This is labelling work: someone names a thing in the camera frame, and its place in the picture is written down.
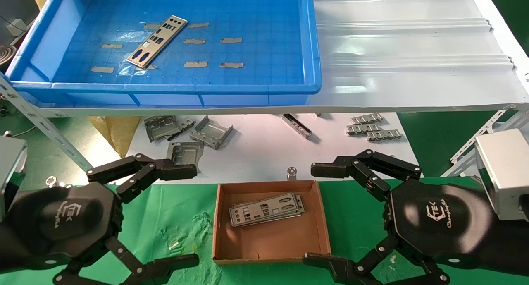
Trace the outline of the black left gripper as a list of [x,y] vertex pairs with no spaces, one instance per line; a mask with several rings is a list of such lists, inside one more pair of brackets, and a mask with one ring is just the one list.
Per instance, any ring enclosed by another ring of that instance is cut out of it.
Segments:
[[[7,213],[7,266],[51,269],[68,264],[53,284],[105,285],[79,272],[109,251],[130,271],[121,285],[166,285],[176,270],[198,266],[199,256],[165,257],[142,264],[117,239],[124,219],[121,202],[130,203],[157,180],[195,176],[195,164],[175,165],[170,159],[137,154],[87,170],[91,183],[83,187],[17,193]],[[117,188],[117,196],[103,185],[125,177],[129,178]]]

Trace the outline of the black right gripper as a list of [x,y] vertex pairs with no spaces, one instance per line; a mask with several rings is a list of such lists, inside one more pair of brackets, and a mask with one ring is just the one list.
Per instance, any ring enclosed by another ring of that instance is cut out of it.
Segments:
[[[425,184],[422,169],[401,159],[372,150],[355,156],[338,156],[332,163],[314,163],[313,177],[353,178],[376,200],[389,200],[390,230],[359,262],[326,254],[305,253],[303,264],[324,268],[335,283],[381,285],[372,274],[393,250],[399,248],[412,259],[474,261],[480,244],[494,222],[486,193],[455,184]],[[377,174],[406,181],[391,191]],[[424,274],[391,282],[392,285],[448,285],[448,274],[431,260],[420,260]]]

